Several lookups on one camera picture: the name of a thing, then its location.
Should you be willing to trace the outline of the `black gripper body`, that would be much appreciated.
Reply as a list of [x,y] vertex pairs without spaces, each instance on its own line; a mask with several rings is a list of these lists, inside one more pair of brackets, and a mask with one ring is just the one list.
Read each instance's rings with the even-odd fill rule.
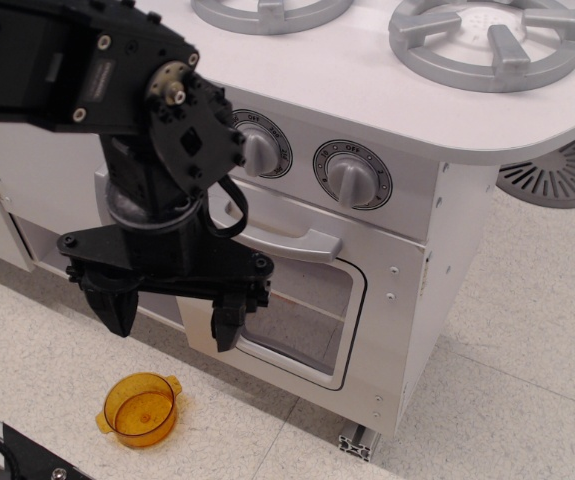
[[273,261],[201,227],[153,234],[114,224],[66,233],[57,248],[70,261],[70,280],[100,298],[136,302],[149,292],[221,306],[240,295],[248,311],[269,304]]

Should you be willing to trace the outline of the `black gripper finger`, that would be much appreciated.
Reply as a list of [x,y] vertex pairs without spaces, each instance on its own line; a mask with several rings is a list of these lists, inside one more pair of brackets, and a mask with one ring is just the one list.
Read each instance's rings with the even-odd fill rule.
[[138,292],[103,293],[85,290],[85,298],[107,329],[120,337],[131,333],[138,308]]
[[246,299],[242,294],[228,294],[213,302],[212,337],[218,352],[233,349],[238,342],[246,317]]

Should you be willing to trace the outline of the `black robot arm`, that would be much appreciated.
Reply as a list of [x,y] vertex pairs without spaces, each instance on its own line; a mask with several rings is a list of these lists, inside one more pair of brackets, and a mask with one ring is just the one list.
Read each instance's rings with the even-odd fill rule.
[[108,168],[109,226],[57,242],[69,279],[114,334],[131,332],[141,292],[208,300],[219,351],[268,303],[273,262],[220,229],[208,189],[241,211],[230,178],[244,135],[199,54],[131,1],[0,1],[0,122],[93,133]]

